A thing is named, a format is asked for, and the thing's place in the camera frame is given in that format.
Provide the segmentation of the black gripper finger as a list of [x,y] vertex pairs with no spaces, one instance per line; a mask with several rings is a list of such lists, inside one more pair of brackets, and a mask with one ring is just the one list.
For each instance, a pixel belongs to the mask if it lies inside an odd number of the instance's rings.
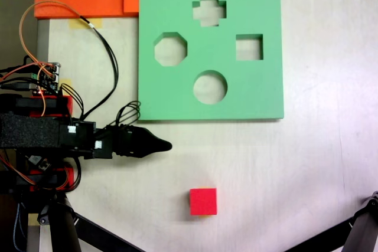
[[129,151],[129,156],[133,158],[144,158],[150,154],[154,153],[154,150],[146,146],[137,146]]
[[148,129],[133,127],[131,134],[131,152],[165,152],[172,149],[169,141],[155,136]]

